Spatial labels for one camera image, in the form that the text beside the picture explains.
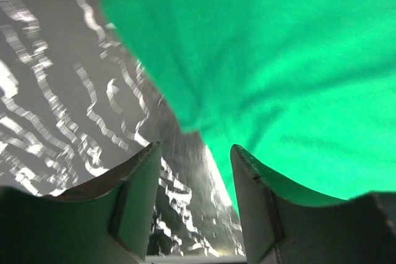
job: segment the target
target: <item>green fabric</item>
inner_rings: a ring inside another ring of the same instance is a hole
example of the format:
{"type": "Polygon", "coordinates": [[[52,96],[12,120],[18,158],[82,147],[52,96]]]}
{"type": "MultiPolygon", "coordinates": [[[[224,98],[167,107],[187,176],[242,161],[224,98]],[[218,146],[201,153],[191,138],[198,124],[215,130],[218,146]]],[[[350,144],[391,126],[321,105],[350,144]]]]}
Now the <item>green fabric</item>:
{"type": "Polygon", "coordinates": [[[333,197],[396,190],[396,0],[103,0],[103,10],[184,131],[201,132],[234,206],[234,143],[333,197]]]}

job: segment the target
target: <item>green cloth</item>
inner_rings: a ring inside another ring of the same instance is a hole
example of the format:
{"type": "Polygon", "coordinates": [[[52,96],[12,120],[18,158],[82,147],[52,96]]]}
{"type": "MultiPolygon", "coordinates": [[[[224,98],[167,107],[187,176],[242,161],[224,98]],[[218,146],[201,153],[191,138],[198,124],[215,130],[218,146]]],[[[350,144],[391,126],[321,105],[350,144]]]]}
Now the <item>green cloth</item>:
{"type": "Polygon", "coordinates": [[[102,4],[234,206],[234,143],[333,197],[396,190],[396,0],[102,4]]]}

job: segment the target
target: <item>black and white patterned surface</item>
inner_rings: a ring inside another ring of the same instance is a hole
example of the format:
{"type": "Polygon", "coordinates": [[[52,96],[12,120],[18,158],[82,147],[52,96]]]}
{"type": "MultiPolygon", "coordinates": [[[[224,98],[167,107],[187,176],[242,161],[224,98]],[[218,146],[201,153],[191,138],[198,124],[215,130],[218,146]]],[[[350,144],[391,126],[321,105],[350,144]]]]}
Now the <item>black and white patterned surface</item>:
{"type": "Polygon", "coordinates": [[[210,151],[180,132],[98,4],[0,0],[0,184],[59,195],[159,140],[148,254],[243,255],[210,151]]]}

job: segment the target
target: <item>black marble surface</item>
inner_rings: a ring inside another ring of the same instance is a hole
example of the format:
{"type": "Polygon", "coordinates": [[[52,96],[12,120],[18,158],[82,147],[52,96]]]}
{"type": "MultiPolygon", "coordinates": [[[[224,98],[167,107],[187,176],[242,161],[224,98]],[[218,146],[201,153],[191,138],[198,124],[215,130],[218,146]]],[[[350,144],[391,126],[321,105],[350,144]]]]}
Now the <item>black marble surface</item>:
{"type": "Polygon", "coordinates": [[[243,255],[239,219],[210,151],[199,134],[181,133],[99,0],[0,6],[0,184],[59,195],[159,140],[148,255],[243,255]]]}

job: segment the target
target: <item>marble countertop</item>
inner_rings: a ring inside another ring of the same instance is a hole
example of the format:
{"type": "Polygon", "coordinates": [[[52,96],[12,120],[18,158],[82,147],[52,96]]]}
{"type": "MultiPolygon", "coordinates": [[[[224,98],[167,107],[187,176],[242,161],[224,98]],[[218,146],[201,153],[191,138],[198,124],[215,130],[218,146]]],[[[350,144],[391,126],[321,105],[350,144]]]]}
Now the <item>marble countertop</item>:
{"type": "Polygon", "coordinates": [[[59,195],[161,141],[147,254],[244,255],[209,149],[181,133],[99,0],[0,3],[0,183],[59,195]]]}

